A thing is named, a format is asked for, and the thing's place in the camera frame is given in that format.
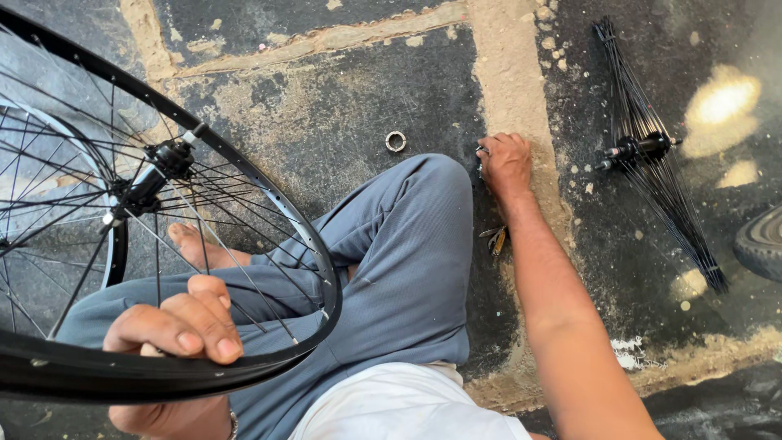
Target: fingernail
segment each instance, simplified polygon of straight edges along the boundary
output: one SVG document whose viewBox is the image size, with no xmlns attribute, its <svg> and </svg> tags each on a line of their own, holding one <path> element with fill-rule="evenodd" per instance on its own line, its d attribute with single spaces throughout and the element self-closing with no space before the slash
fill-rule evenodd
<svg viewBox="0 0 782 440">
<path fill-rule="evenodd" d="M 201 339 L 188 331 L 182 332 L 177 337 L 177 341 L 179 341 L 179 345 L 188 353 L 192 353 L 201 348 Z"/>
<path fill-rule="evenodd" d="M 224 358 L 231 358 L 239 352 L 239 346 L 230 339 L 223 338 L 217 343 L 217 352 Z"/>
</svg>

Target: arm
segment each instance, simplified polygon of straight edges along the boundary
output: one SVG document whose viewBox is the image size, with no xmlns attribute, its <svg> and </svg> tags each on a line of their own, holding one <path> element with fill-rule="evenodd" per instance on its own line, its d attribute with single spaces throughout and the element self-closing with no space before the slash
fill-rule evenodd
<svg viewBox="0 0 782 440">
<path fill-rule="evenodd" d="M 513 239 L 518 298 L 557 432 L 567 440 L 662 439 L 529 189 L 529 143 L 500 133 L 479 144 L 483 178 Z"/>
</svg>

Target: gray pants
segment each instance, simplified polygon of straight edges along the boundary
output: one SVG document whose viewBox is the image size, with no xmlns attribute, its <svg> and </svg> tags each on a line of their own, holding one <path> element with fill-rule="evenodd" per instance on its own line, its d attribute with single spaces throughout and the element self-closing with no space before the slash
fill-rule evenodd
<svg viewBox="0 0 782 440">
<path fill-rule="evenodd" d="M 385 362 L 462 363 L 469 346 L 465 330 L 465 296 L 472 256 L 472 188 L 467 172 L 440 154 L 423 154 L 375 176 L 313 222 L 321 232 L 343 282 L 343 311 L 326 338 L 301 364 L 254 387 L 231 393 L 239 415 L 242 439 L 287 438 L 299 419 L 332 385 L 368 367 Z M 288 240 L 290 254 L 311 262 L 301 244 Z M 272 258 L 296 267 L 276 251 Z M 347 283 L 348 265 L 359 264 Z M 280 272 L 263 255 L 254 255 L 248 273 L 264 283 Z M 237 269 L 212 271 L 227 282 L 248 285 Z M 164 298 L 186 290 L 191 274 L 161 278 Z M 298 283 L 315 283 L 314 274 L 290 269 Z M 319 313 L 312 304 L 279 280 L 290 294 L 274 291 L 272 307 L 294 334 L 311 334 Z M 231 297 L 269 331 L 282 331 L 257 296 L 231 289 Z M 115 318 L 134 304 L 156 303 L 155 279 L 133 280 L 79 301 L 58 339 L 100 348 Z M 269 352 L 252 323 L 236 311 L 245 353 Z M 283 337 L 273 338 L 281 343 Z"/>
</svg>

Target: hand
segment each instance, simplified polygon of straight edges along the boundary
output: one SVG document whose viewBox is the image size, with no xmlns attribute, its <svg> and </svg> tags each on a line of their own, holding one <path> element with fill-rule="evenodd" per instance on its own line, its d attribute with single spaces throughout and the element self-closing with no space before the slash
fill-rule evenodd
<svg viewBox="0 0 782 440">
<path fill-rule="evenodd" d="M 126 310 L 109 328 L 103 350 L 158 355 L 156 348 L 160 348 L 180 357 L 229 364 L 243 353 L 230 308 L 231 299 L 222 280 L 195 275 L 188 281 L 187 294 L 168 298 L 160 308 L 134 305 Z M 228 438 L 231 432 L 226 396 L 160 405 L 112 406 L 109 418 L 122 431 L 153 438 L 220 439 Z"/>
<path fill-rule="evenodd" d="M 532 158 L 529 141 L 518 133 L 497 133 L 478 141 L 483 181 L 491 189 L 501 207 L 510 200 L 530 193 Z"/>
</svg>

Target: tire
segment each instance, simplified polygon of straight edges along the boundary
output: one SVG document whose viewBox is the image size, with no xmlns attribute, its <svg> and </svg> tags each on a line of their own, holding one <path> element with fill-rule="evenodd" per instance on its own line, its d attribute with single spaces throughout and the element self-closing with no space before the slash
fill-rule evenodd
<svg viewBox="0 0 782 440">
<path fill-rule="evenodd" d="M 734 253 L 745 268 L 782 283 L 782 205 L 744 225 L 736 234 Z"/>
</svg>

